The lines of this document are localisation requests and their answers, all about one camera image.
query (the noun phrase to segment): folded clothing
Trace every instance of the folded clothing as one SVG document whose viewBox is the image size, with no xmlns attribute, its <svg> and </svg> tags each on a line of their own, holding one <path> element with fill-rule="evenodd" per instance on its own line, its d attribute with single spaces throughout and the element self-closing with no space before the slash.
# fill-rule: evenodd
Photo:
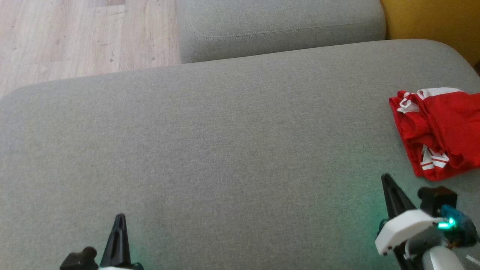
<svg viewBox="0 0 480 270">
<path fill-rule="evenodd" d="M 417 176 L 439 181 L 480 168 L 480 93 L 429 88 L 389 102 Z"/>
</svg>

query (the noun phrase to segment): gray cushion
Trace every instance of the gray cushion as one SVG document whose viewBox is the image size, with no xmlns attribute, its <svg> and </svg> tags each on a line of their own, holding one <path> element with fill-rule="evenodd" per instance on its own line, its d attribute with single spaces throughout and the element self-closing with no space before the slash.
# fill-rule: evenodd
<svg viewBox="0 0 480 270">
<path fill-rule="evenodd" d="M 381 40 L 378 0 L 178 0 L 182 63 Z"/>
<path fill-rule="evenodd" d="M 16 90 L 0 99 L 2 268 L 102 254 L 124 212 L 146 270 L 398 269 L 374 246 L 380 175 L 416 204 L 440 183 L 413 174 L 388 98 L 440 86 L 480 78 L 446 45 L 398 40 Z M 479 176 L 441 182 L 477 224 Z"/>
</svg>

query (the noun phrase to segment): yellow upholstery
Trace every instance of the yellow upholstery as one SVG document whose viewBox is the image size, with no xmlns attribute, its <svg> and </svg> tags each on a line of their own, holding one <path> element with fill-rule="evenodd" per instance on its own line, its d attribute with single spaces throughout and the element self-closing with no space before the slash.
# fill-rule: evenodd
<svg viewBox="0 0 480 270">
<path fill-rule="evenodd" d="M 456 49 L 471 65 L 480 61 L 480 0 L 381 0 L 387 38 L 424 38 Z"/>
</svg>

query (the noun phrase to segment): cushion seam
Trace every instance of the cushion seam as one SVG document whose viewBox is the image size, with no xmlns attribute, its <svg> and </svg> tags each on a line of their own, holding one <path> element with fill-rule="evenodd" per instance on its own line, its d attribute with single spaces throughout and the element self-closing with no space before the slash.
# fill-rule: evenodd
<svg viewBox="0 0 480 270">
<path fill-rule="evenodd" d="M 294 27 L 290 29 L 278 29 L 278 30 L 268 30 L 268 31 L 260 31 L 260 32 L 252 32 L 252 33 L 243 33 L 243 34 L 235 34 L 235 35 L 229 35 L 229 36 L 208 36 L 208 35 L 202 35 L 198 30 L 196 30 L 193 25 L 191 24 L 190 21 L 190 16 L 189 16 L 189 10 L 190 6 L 187 7 L 186 11 L 186 16 L 187 16 L 187 25 L 188 27 L 193 31 L 194 34 L 196 34 L 198 37 L 202 39 L 228 39 L 228 38 L 242 38 L 242 37 L 249 37 L 249 36 L 266 36 L 268 34 L 272 33 L 289 33 L 289 32 L 298 32 L 299 30 L 315 30 L 315 29 L 320 29 L 320 28 L 327 28 L 327 27 L 337 27 L 337 26 L 347 26 L 347 25 L 359 25 L 363 23 L 368 23 L 371 21 L 374 21 L 380 17 L 382 8 L 379 6 L 378 7 L 378 12 L 375 18 L 372 18 L 368 21 L 361 21 L 361 22 L 354 22 L 354 23 L 349 23 L 349 24 L 338 24 L 338 25 L 313 25 L 313 26 L 307 26 L 307 27 Z"/>
</svg>

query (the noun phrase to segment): gray ottoman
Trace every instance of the gray ottoman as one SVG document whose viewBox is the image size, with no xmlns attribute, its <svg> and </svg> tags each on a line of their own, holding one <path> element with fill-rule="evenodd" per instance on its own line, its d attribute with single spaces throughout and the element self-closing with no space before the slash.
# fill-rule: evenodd
<svg viewBox="0 0 480 270">
<path fill-rule="evenodd" d="M 415 177 L 388 105 L 440 86 L 480 78 L 446 45 L 394 40 L 18 89 L 0 99 L 1 269 L 102 254 L 119 212 L 145 270 L 399 269 L 374 244 L 382 173 L 417 205 L 452 188 L 480 225 L 480 171 Z"/>
<path fill-rule="evenodd" d="M 182 63 L 381 40 L 378 0 L 178 0 Z"/>
</svg>

